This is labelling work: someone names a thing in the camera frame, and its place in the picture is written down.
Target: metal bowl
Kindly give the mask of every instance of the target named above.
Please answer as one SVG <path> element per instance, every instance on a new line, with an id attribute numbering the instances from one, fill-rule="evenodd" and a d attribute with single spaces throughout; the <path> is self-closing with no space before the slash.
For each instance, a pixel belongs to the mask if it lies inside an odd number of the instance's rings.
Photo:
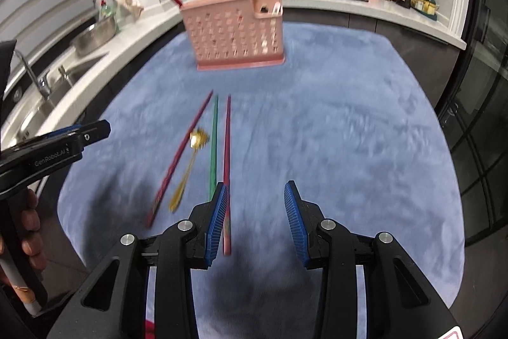
<path id="1" fill-rule="evenodd" d="M 116 34 L 116 21 L 113 15 L 86 28 L 70 44 L 76 48 L 79 57 L 86 56 L 100 48 Z"/>

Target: glass door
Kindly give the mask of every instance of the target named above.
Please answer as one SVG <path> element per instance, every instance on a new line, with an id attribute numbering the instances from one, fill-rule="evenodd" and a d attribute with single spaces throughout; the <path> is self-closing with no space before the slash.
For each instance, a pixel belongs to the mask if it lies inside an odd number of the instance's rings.
<path id="1" fill-rule="evenodd" d="M 441 116 L 466 245 L 508 222 L 508 0 L 477 0 L 467 71 Z"/>

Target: green chopstick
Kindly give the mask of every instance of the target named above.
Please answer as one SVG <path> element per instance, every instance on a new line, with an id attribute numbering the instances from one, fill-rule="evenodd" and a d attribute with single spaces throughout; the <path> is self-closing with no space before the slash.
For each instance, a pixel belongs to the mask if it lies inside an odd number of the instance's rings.
<path id="1" fill-rule="evenodd" d="M 217 113 L 218 113 L 219 96 L 215 95 L 213 103 L 213 126 L 212 126 L 212 143 L 210 153 L 210 198 L 212 200 L 215 188 L 217 187 Z"/>

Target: blue gripper pad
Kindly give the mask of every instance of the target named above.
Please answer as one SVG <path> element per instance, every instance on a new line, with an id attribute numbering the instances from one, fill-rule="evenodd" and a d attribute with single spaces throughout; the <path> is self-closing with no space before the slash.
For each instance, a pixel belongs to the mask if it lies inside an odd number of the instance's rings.
<path id="1" fill-rule="evenodd" d="M 224 224 L 228 196 L 229 189 L 224 185 L 219 193 L 217 205 L 215 206 L 212 220 L 210 220 L 210 226 L 206 232 L 205 262 L 208 266 L 211 266 L 213 260 L 217 257 L 217 251 L 220 244 L 220 233 L 222 233 Z"/>
<path id="2" fill-rule="evenodd" d="M 303 218 L 300 213 L 299 206 L 296 202 L 295 194 L 289 183 L 284 187 L 284 205 L 286 213 L 288 214 L 289 227 L 293 235 L 293 242 L 295 244 L 296 255 L 302 262 L 304 267 L 307 267 L 311 258 L 308 251 L 307 231 L 303 224 Z"/>

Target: gold spoon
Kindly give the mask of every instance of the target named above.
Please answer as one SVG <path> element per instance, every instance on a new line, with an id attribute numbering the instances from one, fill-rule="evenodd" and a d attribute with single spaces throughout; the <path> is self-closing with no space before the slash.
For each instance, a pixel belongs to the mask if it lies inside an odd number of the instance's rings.
<path id="1" fill-rule="evenodd" d="M 187 185 L 187 180 L 189 179 L 189 175 L 191 174 L 190 172 L 192 170 L 192 166 L 194 165 L 194 160 L 196 159 L 197 151 L 206 145 L 206 143 L 208 142 L 208 138 L 209 138 L 208 134 L 202 128 L 195 129 L 190 134 L 190 143 L 191 143 L 190 147 L 194 148 L 194 152 L 192 153 L 189 165 L 185 170 L 184 177 L 182 178 L 182 181 L 180 182 L 178 187 L 176 187 L 175 193 L 173 194 L 173 197 L 169 202 L 169 209 L 171 210 L 172 213 L 176 211 L 176 209 L 180 205 L 180 202 L 182 201 L 185 186 Z"/>

